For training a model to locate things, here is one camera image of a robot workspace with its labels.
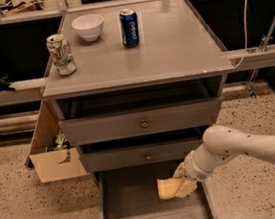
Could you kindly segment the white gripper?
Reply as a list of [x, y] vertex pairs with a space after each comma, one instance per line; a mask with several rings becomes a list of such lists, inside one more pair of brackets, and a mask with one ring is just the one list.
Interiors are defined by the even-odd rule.
[[203, 182], [217, 168], [218, 159], [204, 144], [187, 154], [184, 163], [179, 163], [173, 173], [173, 178], [180, 178], [174, 196], [182, 199], [194, 192], [197, 189], [197, 181]]

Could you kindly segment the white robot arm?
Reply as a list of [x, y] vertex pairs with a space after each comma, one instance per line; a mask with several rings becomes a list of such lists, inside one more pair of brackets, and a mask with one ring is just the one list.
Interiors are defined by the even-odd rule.
[[243, 133], [225, 126], [210, 126], [203, 133], [202, 144], [186, 155], [184, 162], [174, 172], [178, 187], [174, 196], [188, 196], [198, 182], [236, 155], [247, 155], [275, 164], [275, 136]]

